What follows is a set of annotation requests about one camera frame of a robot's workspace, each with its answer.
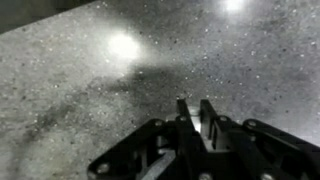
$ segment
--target concrete floor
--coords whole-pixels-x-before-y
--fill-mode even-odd
[[[0,179],[86,179],[92,159],[177,98],[320,145],[319,8],[109,0],[2,34]]]

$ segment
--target machine part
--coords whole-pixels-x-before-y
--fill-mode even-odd
[[[200,103],[201,131],[184,100],[178,116],[153,119],[93,161],[89,179],[139,180],[167,152],[175,158],[158,180],[319,180],[320,149],[255,119],[242,125]]]

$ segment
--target screw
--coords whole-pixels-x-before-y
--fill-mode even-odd
[[[97,179],[96,174],[94,174],[93,172],[88,172],[88,177],[89,177],[89,180],[95,180],[95,179]]]
[[[202,173],[199,176],[199,180],[212,180],[212,177],[208,173]]]
[[[157,121],[156,126],[162,126],[163,122],[162,121]]]
[[[220,117],[220,120],[221,120],[221,121],[227,121],[228,119],[227,119],[226,117],[224,117],[224,116],[221,116],[221,117]]]
[[[159,150],[158,150],[158,154],[166,154],[166,153],[168,153],[168,152],[170,152],[170,149],[162,148],[162,149],[159,149]]]
[[[270,174],[267,174],[267,173],[263,173],[261,175],[261,180],[275,180],[274,177]]]
[[[185,116],[181,116],[181,117],[180,117],[180,120],[181,120],[181,121],[186,121],[187,118],[186,118]]]
[[[257,124],[254,121],[249,121],[249,125],[255,127]]]
[[[251,136],[251,137],[250,137],[250,140],[251,140],[251,141],[256,141],[256,139],[257,139],[257,137],[255,137],[255,136]]]
[[[110,165],[105,163],[105,164],[101,164],[98,169],[97,169],[97,172],[99,174],[103,174],[103,173],[107,173],[110,169]]]

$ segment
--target black mechanical part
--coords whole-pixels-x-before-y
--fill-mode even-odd
[[[88,167],[90,180],[139,180],[168,150],[158,180],[320,180],[320,149],[258,120],[243,125],[200,103],[201,134],[184,100],[175,121],[153,119]],[[205,143],[210,142],[213,151]]]

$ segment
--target dark wall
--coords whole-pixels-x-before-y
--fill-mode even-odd
[[[0,34],[93,0],[1,0]]]

